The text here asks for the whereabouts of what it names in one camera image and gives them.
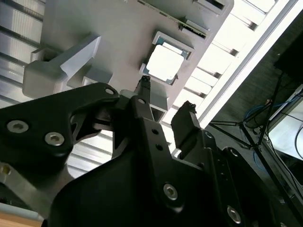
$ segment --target silver screw head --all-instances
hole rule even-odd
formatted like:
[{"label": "silver screw head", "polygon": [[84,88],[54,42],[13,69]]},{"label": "silver screw head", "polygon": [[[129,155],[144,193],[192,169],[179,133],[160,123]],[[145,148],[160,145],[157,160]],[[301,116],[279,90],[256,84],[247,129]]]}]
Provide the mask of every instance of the silver screw head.
[{"label": "silver screw head", "polygon": [[28,130],[28,124],[24,121],[13,120],[7,124],[7,129],[13,133],[23,133]]},{"label": "silver screw head", "polygon": [[227,213],[228,213],[228,216],[237,224],[240,224],[241,223],[241,217],[240,215],[238,214],[238,212],[232,208],[231,206],[228,206],[227,207]]},{"label": "silver screw head", "polygon": [[236,152],[233,151],[233,149],[230,149],[229,151],[230,151],[234,156],[236,156],[236,157],[238,156],[238,155],[236,154]]},{"label": "silver screw head", "polygon": [[170,200],[176,200],[178,198],[178,192],[175,189],[174,186],[172,186],[169,183],[166,183],[163,187],[163,191],[165,195],[170,199]]},{"label": "silver screw head", "polygon": [[205,135],[206,135],[208,138],[213,138],[212,134],[210,134],[208,131],[205,132]]},{"label": "silver screw head", "polygon": [[4,165],[0,168],[0,173],[4,175],[10,175],[11,169],[8,165]]},{"label": "silver screw head", "polygon": [[60,146],[64,143],[64,137],[60,133],[53,131],[46,134],[45,141],[49,145]]},{"label": "silver screw head", "polygon": [[109,88],[106,88],[105,91],[106,91],[106,93],[109,93],[110,95],[114,94],[114,91]]},{"label": "silver screw head", "polygon": [[141,98],[138,99],[139,103],[145,104],[145,101]]}]

